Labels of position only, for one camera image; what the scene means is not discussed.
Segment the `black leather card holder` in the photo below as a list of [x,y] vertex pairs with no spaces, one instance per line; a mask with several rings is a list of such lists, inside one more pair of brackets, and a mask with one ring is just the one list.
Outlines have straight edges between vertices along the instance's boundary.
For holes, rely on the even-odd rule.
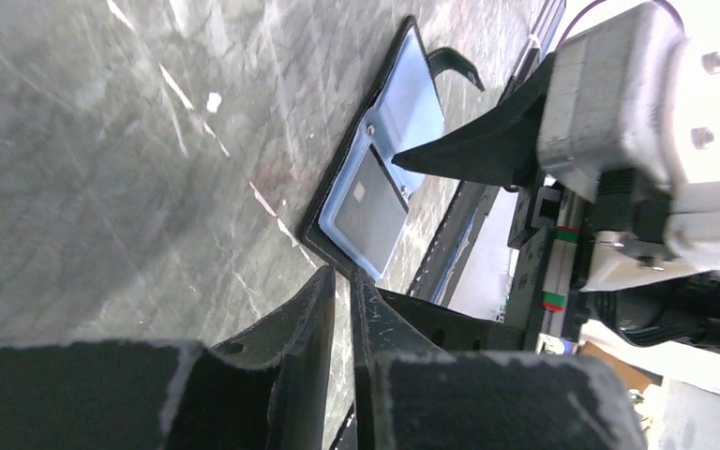
[[378,281],[392,260],[425,179],[393,158],[444,134],[435,80],[446,70],[485,88],[476,66],[456,49],[428,52],[415,16],[405,16],[296,231],[345,277],[361,268]]

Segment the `black credit card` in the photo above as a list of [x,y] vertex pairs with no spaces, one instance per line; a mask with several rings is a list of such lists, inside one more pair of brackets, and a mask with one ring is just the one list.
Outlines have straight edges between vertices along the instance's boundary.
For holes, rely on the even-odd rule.
[[380,278],[408,213],[376,148],[363,153],[332,222],[337,241],[355,263]]

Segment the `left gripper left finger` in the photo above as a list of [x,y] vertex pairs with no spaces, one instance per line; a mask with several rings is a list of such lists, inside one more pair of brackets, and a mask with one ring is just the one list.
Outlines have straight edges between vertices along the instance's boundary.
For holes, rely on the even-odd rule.
[[0,449],[317,449],[335,271],[215,346],[190,339],[0,345]]

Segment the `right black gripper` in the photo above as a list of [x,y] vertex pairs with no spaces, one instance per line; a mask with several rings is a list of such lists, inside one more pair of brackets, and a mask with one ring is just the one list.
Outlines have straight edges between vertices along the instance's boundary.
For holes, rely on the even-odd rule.
[[519,253],[507,313],[529,310],[526,342],[578,342],[589,320],[638,348],[676,342],[720,354],[720,275],[685,274],[660,229],[667,196],[608,194],[602,206],[563,186],[523,188],[509,237]]

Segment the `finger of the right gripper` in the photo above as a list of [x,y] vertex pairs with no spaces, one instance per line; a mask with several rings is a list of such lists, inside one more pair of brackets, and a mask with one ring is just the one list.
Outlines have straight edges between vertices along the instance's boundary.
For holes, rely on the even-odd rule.
[[528,185],[538,172],[537,138],[556,54],[496,107],[463,127],[393,156],[402,169],[510,188]]

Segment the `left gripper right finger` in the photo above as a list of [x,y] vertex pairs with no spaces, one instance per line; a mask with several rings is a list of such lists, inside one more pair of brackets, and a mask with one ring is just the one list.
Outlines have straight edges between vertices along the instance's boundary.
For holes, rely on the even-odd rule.
[[642,449],[621,379],[588,356],[448,352],[350,276],[361,449]]

